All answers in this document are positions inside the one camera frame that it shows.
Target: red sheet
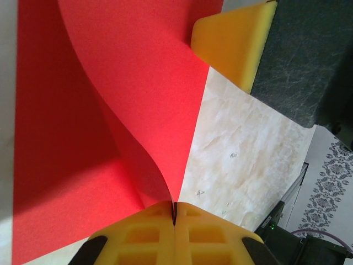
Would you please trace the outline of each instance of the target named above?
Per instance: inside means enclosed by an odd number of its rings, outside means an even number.
[[[19,0],[13,264],[177,200],[208,70],[192,25],[222,1],[59,5]]]

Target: purple cable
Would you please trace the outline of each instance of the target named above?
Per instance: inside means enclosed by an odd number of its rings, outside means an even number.
[[[314,230],[314,229],[300,229],[300,230],[296,230],[296,231],[291,232],[291,234],[293,234],[293,235],[296,235],[296,234],[299,234],[299,233],[317,233],[317,234],[322,234],[322,235],[331,237],[332,239],[334,239],[338,243],[340,243],[342,246],[344,246],[347,249],[347,251],[353,253],[352,249],[345,242],[343,242],[343,240],[339,239],[338,237],[336,237],[336,236],[334,236],[334,235],[332,235],[332,234],[330,234],[328,232],[320,231],[320,230]]]

